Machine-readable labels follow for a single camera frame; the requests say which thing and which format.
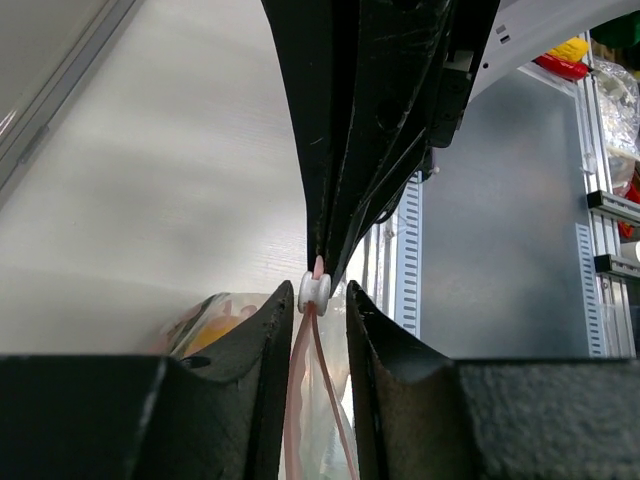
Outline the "yellow mango toy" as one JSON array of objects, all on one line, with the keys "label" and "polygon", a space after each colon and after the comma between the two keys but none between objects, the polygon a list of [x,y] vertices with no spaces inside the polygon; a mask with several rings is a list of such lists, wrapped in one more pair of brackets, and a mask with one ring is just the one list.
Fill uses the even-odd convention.
[{"label": "yellow mango toy", "polygon": [[213,318],[189,341],[184,356],[190,356],[206,348],[234,329],[239,323],[239,318],[235,316]]}]

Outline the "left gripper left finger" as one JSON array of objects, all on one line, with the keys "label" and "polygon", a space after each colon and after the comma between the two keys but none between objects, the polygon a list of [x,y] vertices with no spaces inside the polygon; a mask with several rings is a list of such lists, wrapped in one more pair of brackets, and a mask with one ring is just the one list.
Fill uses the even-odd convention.
[{"label": "left gripper left finger", "polygon": [[274,479],[294,293],[179,360],[9,355],[1,360],[5,479]]}]

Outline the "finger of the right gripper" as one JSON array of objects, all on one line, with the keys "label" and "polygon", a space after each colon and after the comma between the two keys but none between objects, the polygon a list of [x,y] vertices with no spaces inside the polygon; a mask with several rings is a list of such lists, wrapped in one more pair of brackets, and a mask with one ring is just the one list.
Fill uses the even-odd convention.
[{"label": "finger of the right gripper", "polygon": [[339,282],[358,241],[459,127],[496,1],[361,1],[347,139],[327,222]]},{"label": "finger of the right gripper", "polygon": [[327,243],[355,82],[357,1],[264,1],[306,202],[308,263]]}]

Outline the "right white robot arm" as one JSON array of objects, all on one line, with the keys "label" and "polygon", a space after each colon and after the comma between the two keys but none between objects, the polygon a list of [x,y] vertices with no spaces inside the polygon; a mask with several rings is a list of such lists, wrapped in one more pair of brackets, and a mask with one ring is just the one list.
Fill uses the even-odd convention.
[{"label": "right white robot arm", "polygon": [[267,1],[306,201],[307,262],[338,281],[467,104],[635,1]]}]

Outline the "clear zip top bag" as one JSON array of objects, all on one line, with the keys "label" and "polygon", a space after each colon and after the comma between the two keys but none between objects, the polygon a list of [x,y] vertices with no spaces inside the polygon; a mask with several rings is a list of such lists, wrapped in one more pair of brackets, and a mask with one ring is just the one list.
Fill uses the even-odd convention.
[{"label": "clear zip top bag", "polygon": [[[346,339],[346,282],[341,281],[324,314],[314,322],[293,314],[292,348],[300,352],[294,377],[293,443],[285,443],[281,479],[358,479],[350,368]],[[153,353],[179,360],[189,341],[216,317],[238,317],[241,325],[267,301],[262,293],[220,292],[205,298],[159,331]]]}]

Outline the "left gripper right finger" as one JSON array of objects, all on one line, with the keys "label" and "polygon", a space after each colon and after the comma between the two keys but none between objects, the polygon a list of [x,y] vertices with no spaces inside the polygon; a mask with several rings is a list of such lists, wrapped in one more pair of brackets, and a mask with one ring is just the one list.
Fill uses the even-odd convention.
[{"label": "left gripper right finger", "polygon": [[346,292],[364,479],[635,479],[635,359],[453,360]]}]

